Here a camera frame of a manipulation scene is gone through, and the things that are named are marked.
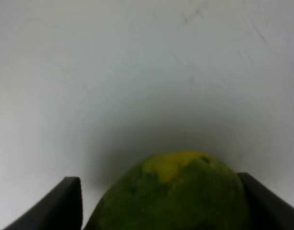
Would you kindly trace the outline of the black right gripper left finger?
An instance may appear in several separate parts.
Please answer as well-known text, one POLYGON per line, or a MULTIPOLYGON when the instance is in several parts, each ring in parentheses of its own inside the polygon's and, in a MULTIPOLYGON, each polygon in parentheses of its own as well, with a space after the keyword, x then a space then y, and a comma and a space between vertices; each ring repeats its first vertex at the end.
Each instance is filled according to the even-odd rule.
POLYGON ((81 182, 65 177, 7 230, 80 230, 83 223, 81 182))

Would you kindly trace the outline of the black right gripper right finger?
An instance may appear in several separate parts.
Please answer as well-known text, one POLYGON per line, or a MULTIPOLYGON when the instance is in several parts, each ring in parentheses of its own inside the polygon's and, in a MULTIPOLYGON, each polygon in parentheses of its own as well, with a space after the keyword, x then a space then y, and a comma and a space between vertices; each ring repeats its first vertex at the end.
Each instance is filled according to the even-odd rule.
POLYGON ((249 204, 253 230, 294 230, 294 207, 245 172, 238 173, 249 204))

